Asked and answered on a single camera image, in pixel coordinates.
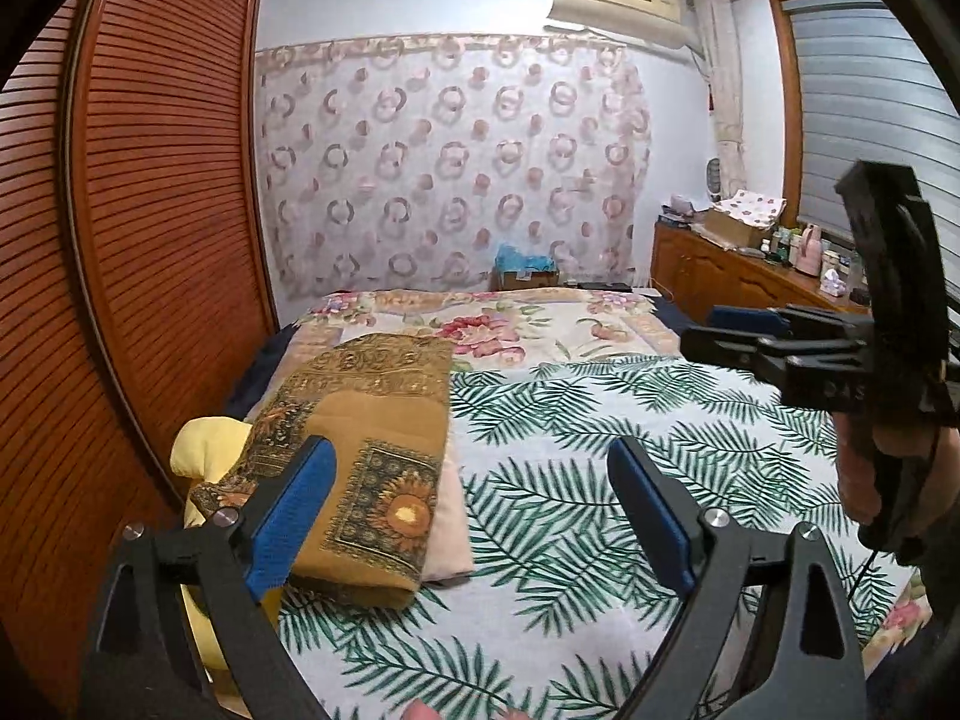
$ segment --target brown folded blanket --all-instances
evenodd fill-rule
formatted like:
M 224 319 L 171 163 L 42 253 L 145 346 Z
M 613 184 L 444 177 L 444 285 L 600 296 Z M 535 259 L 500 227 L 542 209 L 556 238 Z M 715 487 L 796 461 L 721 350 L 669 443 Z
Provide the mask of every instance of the brown folded blanket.
M 337 453 L 329 498 L 301 546 L 291 584 L 343 603 L 403 608 L 424 568 L 448 429 L 452 344 L 372 334 L 291 374 L 264 407 L 236 466 L 191 498 L 207 517 L 242 506 L 304 439 Z

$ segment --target white wall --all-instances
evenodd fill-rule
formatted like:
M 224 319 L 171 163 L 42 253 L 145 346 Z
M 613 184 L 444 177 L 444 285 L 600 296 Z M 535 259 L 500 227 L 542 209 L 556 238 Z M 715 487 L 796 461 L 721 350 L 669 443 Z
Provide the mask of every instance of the white wall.
M 544 34 L 553 0 L 261 0 L 256 45 L 352 37 L 475 32 Z M 649 272 L 653 224 L 670 194 L 702 196 L 716 156 L 707 119 L 707 84 L 688 50 L 633 52 L 650 104 L 651 162 L 635 212 L 637 276 Z
M 733 3 L 743 68 L 743 161 L 747 188 L 784 193 L 784 80 L 770 0 Z

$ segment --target wooden window frame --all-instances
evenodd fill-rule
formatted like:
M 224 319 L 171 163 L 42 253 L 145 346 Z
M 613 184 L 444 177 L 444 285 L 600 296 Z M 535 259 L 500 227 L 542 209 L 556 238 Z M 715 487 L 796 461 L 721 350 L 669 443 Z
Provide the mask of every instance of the wooden window frame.
M 784 77 L 784 222 L 797 223 L 800 213 L 800 186 L 803 184 L 803 100 L 800 97 L 800 65 L 793 25 L 784 11 L 784 1 L 770 0 L 774 15 L 776 45 L 779 47 L 781 74 Z

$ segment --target human hand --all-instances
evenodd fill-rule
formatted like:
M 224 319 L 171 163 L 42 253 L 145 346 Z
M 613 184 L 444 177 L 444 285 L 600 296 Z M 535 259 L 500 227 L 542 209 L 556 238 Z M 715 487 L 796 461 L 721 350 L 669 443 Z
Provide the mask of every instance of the human hand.
M 848 415 L 836 413 L 837 477 L 840 502 L 850 519 L 869 525 L 880 514 L 880 493 L 874 485 L 874 464 L 853 449 L 853 425 Z M 891 457 L 927 457 L 933 432 L 928 425 L 874 428 L 874 444 Z M 926 479 L 916 510 L 907 526 L 909 536 L 923 533 L 946 514 L 960 493 L 960 433 L 940 428 L 940 442 L 933 468 Z
M 430 709 L 420 699 L 416 699 L 409 707 L 403 711 L 400 720 L 443 720 L 440 712 Z M 515 709 L 507 709 L 507 712 L 501 714 L 499 720 L 530 720 L 523 712 L 517 712 Z

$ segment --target window blind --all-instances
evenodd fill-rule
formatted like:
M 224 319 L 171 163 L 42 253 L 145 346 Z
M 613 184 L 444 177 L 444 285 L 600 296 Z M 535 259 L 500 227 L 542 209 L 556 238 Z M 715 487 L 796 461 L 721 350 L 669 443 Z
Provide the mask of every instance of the window blind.
M 856 160 L 910 165 L 960 293 L 960 117 L 880 0 L 788 0 L 803 105 L 799 219 L 850 237 L 833 190 Z

